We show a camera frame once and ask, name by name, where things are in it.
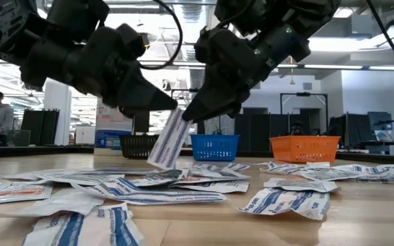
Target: ceiling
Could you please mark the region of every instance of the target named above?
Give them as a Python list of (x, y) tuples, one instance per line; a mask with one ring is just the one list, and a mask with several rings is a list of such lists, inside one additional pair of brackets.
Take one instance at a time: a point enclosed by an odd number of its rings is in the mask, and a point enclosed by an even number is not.
[[(45, 18), (50, 1), (36, 1), (40, 8), (39, 14)], [(121, 23), (127, 23), (138, 32), (148, 33), (150, 46), (145, 54), (140, 58), (143, 61), (165, 61), (174, 52), (179, 40), (176, 25), (171, 16), (157, 8), (152, 1), (106, 1), (111, 6), (111, 14), (107, 17), (105, 24), (109, 27), (117, 28)], [(198, 38), (200, 29), (205, 25), (214, 27), (218, 20), (213, 15), (215, 9), (214, 0), (165, 0), (171, 4), (173, 10), (181, 19), (184, 31), (185, 45), (182, 48), (177, 61), (193, 60), (193, 44)], [(373, 1), (378, 9), (383, 12), (383, 18), (394, 14), (394, 0)], [(342, 8), (337, 11), (336, 18), (351, 18), (354, 16), (367, 16), (371, 19), (365, 1), (343, 0)], [(337, 25), (342, 24), (342, 19), (332, 21), (327, 27), (329, 29), (339, 29)], [(310, 39), (311, 55), (301, 61), (303, 64), (350, 64), (350, 65), (394, 65), (394, 55), (387, 46), (375, 46), (375, 49), (368, 47), (369, 42), (374, 38), (381, 38), (379, 35), (371, 38), (335, 38), (327, 36), (330, 33), (323, 28), (317, 35)], [(354, 50), (354, 47), (361, 47), (363, 51)], [(144, 76), (156, 86), (162, 88), (167, 81), (171, 88), (196, 87), (202, 83), (202, 73), (190, 73), (186, 67), (164, 69), (158, 71), (144, 70)], [(279, 76), (291, 73), (290, 69), (279, 69)], [(294, 70), (294, 74), (313, 75), (320, 79), (322, 70)], [(20, 72), (16, 66), (10, 64), (0, 65), (0, 90), (4, 92), (6, 100), (15, 109), (17, 117), (22, 119), (23, 110), (40, 109), (43, 107), (43, 92), (27, 90), (20, 81)], [(96, 98), (90, 95), (83, 95), (73, 88), (72, 126), (80, 124), (94, 124)], [(185, 107), (191, 99), (188, 93), (176, 93), (175, 98), (179, 99), (179, 104)], [(152, 112), (150, 123), (154, 131), (160, 131), (168, 114)]]

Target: laboratory room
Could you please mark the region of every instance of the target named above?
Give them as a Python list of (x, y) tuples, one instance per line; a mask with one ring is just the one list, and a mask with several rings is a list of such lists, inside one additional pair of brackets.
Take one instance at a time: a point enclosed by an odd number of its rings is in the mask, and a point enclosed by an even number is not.
[(394, 0), (0, 1), (6, 245), (394, 245)]

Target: black basket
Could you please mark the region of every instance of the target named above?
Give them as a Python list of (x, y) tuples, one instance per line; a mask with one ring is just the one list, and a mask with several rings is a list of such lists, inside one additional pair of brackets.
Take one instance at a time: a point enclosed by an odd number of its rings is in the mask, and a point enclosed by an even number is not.
[(123, 157), (129, 159), (147, 159), (158, 137), (158, 135), (120, 136)]

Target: desk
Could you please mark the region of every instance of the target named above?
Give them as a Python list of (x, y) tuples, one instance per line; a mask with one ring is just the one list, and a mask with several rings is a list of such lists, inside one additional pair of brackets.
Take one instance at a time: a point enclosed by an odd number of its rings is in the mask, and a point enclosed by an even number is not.
[[(238, 163), (262, 163), (268, 159), (242, 159)], [(180, 158), (179, 165), (190, 165)], [(337, 165), (351, 161), (337, 161)], [(80, 167), (148, 167), (144, 161), (91, 154), (59, 154), (0, 159), (0, 175), (40, 169)], [(129, 205), (134, 220), (150, 246), (268, 246), (268, 245), (394, 245), (394, 184), (338, 182), (342, 190), (331, 195), (330, 209), (323, 221), (305, 219), (294, 213), (277, 216), (249, 215), (235, 208), (245, 206), (271, 177), (257, 166), (242, 172), (250, 175), (245, 194), (228, 194), (218, 204), (162, 206)], [(55, 186), (54, 191), (67, 187)], [(105, 204), (118, 204), (106, 201)], [(0, 209), (17, 210), (32, 202), (1, 204)], [(0, 219), (0, 246), (21, 245), (38, 219)]]

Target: black cable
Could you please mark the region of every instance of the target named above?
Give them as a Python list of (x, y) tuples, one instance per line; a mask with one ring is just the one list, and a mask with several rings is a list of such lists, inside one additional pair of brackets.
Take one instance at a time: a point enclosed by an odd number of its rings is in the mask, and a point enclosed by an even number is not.
[(179, 19), (176, 16), (176, 14), (174, 13), (174, 11), (172, 11), (171, 8), (168, 7), (162, 0), (153, 0), (153, 1), (156, 2), (157, 4), (159, 4), (161, 7), (165, 8), (165, 10), (169, 14), (171, 14), (172, 18), (174, 19), (174, 21), (177, 25), (177, 29), (179, 30), (179, 43), (177, 44), (176, 50), (172, 54), (171, 58), (168, 61), (166, 61), (164, 64), (162, 64), (160, 66), (145, 66), (145, 65), (140, 64), (140, 68), (143, 68), (146, 70), (159, 70), (159, 69), (162, 69), (162, 68), (165, 68), (165, 67), (171, 65), (173, 63), (173, 61), (176, 59), (179, 52), (181, 51), (181, 47), (182, 47), (182, 43), (183, 43), (182, 26), (181, 26)]
[(223, 26), (225, 26), (225, 25), (231, 23), (231, 22), (232, 22), (233, 20), (235, 20), (236, 18), (238, 18), (238, 17), (240, 17), (241, 15), (243, 15), (244, 12), (246, 12), (246, 10), (252, 5), (253, 2), (254, 2), (253, 0), (248, 0), (246, 6), (244, 7), (244, 9), (243, 9), (242, 11), (240, 11), (238, 14), (236, 14), (236, 15), (230, 17), (230, 18), (227, 18), (226, 20), (223, 20), (222, 22), (218, 23), (218, 24), (215, 26), (215, 28), (223, 27)]
[(369, 8), (370, 8), (370, 10), (371, 10), (371, 12), (372, 12), (372, 14), (373, 14), (373, 17), (375, 18), (376, 22), (378, 23), (378, 26), (380, 27), (382, 34), (384, 34), (384, 37), (386, 38), (387, 42), (389, 43), (391, 49), (392, 49), (393, 52), (394, 52), (394, 44), (393, 44), (393, 41), (392, 41), (392, 39), (390, 38), (389, 34), (387, 33), (386, 28), (385, 28), (384, 25), (382, 24), (381, 18), (380, 18), (380, 16), (378, 15), (378, 13), (376, 12), (376, 9), (375, 9), (375, 7), (373, 6), (372, 1), (371, 1), (371, 0), (366, 0), (366, 2), (367, 2), (367, 5), (369, 6)]

